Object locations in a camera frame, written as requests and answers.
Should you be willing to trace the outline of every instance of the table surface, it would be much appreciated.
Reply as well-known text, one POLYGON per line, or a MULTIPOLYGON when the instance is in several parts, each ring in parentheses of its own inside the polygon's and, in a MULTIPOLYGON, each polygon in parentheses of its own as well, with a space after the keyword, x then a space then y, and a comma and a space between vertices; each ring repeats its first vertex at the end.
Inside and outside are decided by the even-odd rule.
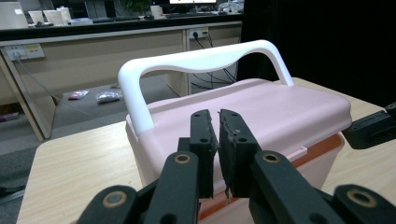
MULTIPOLYGON (((332 91, 299 78, 294 81, 332 91)), ((351 103, 353 120, 382 109, 344 96, 351 103)), ((395 144, 393 140, 354 150, 346 142, 322 190, 332 195, 336 186, 356 184, 396 204, 395 144)), ((48 141, 36 151, 18 223, 74 223, 99 191, 114 185, 142 188, 125 121, 48 141)))

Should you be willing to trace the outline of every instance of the wire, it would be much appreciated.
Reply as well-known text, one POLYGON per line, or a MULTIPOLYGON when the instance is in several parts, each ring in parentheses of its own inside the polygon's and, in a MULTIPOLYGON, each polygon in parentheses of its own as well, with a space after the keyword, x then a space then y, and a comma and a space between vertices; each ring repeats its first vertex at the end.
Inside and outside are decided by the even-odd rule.
POLYGON ((210 83, 210 84, 212 85, 212 89, 213 89, 213 81, 212 81, 212 80, 210 80, 210 81, 204 80, 204 79, 198 77, 197 75, 195 75, 194 73, 192 73, 192 74, 193 74, 196 78, 200 79, 201 81, 210 83))
POLYGON ((195 75, 194 73, 192 73, 192 74, 193 74, 196 78, 201 79, 201 80, 204 81, 204 82, 213 82, 213 83, 215 83, 215 84, 227 84, 227 85, 233 84, 232 82, 228 82, 228 81, 223 80, 223 79, 221 79, 221 78, 215 77, 215 76, 213 76, 213 75, 210 74, 210 73, 207 73, 207 74, 210 75, 211 77, 213 77, 214 79, 218 80, 219 82, 204 80, 204 79, 198 77, 197 75, 195 75))
MULTIPOLYGON (((206 35, 206 38, 209 41, 210 46, 213 48, 213 41, 212 41, 212 37, 210 36, 209 32, 203 32, 203 34, 206 35)), ((198 35, 195 35, 194 37, 195 37, 195 41, 201 46, 202 49, 204 49, 205 47, 199 41, 198 35)), ((235 83, 236 78, 226 68, 223 68, 223 71, 226 74, 227 78, 230 79, 230 81, 222 80, 222 79, 214 77, 213 75, 211 75, 209 73, 208 74, 211 76, 211 78, 215 78, 217 80, 221 80, 221 81, 224 82, 224 83, 221 83, 221 84, 233 84, 233 83, 235 83)))
MULTIPOLYGON (((18 61, 18 63, 20 64, 20 66, 21 66, 21 67, 23 68, 23 70, 29 75, 29 77, 31 77, 39 86, 41 86, 50 96, 52 96, 53 98, 55 98, 55 99, 57 99, 57 100, 59 100, 59 101, 62 101, 61 98, 59 98, 59 97, 55 96, 54 94, 52 94, 43 84, 41 84, 40 81, 37 80, 37 78, 36 78, 32 73, 29 72, 29 70, 28 70, 28 69, 24 66, 24 64, 22 63, 22 61, 21 61, 21 55, 20 55, 18 52, 17 52, 17 53, 14 53, 14 58, 17 59, 17 61, 18 61)), ((68 105, 68 106, 70 106, 70 107, 72 107, 73 109, 76 109, 78 112, 80 112, 80 113, 82 113, 82 114, 85 114, 85 115, 91 117, 93 120, 95 120, 96 122, 98 122, 98 123, 100 123, 100 124, 105 124, 105 125, 110 124, 110 123, 102 122, 101 120, 99 120, 99 119, 97 119, 96 117, 94 117, 92 114, 87 113, 87 112, 85 112, 85 111, 83 111, 83 110, 80 110, 80 109, 76 108, 76 107, 73 106, 73 105, 70 105, 70 104, 68 104, 68 103, 66 103, 66 102, 64 102, 64 104, 65 104, 65 105, 68 105)))
POLYGON ((199 89, 212 90, 212 89, 209 88, 209 87, 201 86, 201 85, 198 85, 198 84, 193 83, 193 82, 191 83, 191 85, 196 86, 196 87, 198 87, 199 89))

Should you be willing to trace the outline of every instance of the wall socket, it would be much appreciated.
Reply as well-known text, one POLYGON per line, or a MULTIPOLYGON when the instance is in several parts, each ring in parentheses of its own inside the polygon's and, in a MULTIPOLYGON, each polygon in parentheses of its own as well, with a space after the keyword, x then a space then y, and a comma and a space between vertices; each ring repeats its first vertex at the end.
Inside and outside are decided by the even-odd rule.
POLYGON ((190 29, 190 39, 195 39, 194 33, 198 34, 198 38, 204 38, 206 35, 204 33, 208 33, 208 27, 199 27, 190 29))
POLYGON ((17 58, 14 57, 15 53, 21 55, 21 60, 45 57, 40 44, 5 46, 5 50, 11 61, 17 60, 17 58))

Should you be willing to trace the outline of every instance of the computer monitor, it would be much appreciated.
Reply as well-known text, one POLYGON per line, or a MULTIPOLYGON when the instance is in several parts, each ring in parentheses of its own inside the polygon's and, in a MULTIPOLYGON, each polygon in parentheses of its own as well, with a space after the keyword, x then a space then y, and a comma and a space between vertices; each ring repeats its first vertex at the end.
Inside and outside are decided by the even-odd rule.
POLYGON ((163 7, 163 13, 185 13, 195 7, 215 7, 216 0, 151 0, 153 6, 163 7))
POLYGON ((215 6, 216 0, 151 0, 153 6, 215 6))
POLYGON ((37 10, 52 10, 54 6, 51 0, 19 0, 24 12, 37 10))

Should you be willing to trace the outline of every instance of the pink cooler box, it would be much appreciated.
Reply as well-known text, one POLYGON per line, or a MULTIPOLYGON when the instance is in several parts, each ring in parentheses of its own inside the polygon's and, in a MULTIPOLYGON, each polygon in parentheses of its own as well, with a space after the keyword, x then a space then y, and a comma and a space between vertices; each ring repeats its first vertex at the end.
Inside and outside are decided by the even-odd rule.
MULTIPOLYGON (((121 68, 119 82, 129 111, 126 132, 144 185, 159 178, 167 156, 177 151, 178 139, 190 137, 190 116, 199 110, 209 110, 218 139, 219 111, 224 108, 239 113, 261 148, 285 155, 318 189, 344 145, 339 132, 351 124, 346 98, 295 86, 276 47, 264 40, 131 60, 121 68), (280 83, 253 78, 150 105, 143 99, 139 78, 147 72, 214 71, 252 52, 270 58, 280 83)), ((252 223, 247 200, 227 203, 224 190, 216 156, 215 198, 202 201, 200 223, 252 223)))

